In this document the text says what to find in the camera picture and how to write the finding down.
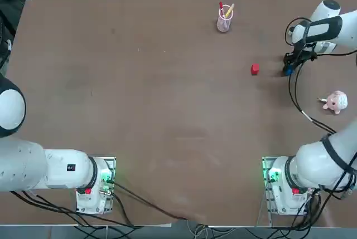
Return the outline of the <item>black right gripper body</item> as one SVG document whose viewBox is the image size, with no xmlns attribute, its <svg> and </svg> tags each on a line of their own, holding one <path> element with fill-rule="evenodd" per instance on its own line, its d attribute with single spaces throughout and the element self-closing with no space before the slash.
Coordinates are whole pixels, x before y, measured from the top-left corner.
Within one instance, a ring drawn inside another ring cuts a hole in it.
<svg viewBox="0 0 357 239">
<path fill-rule="evenodd" d="M 306 44 L 304 42 L 297 42 L 293 44 L 292 62 L 303 62 L 308 60 L 308 51 L 305 50 Z"/>
</svg>

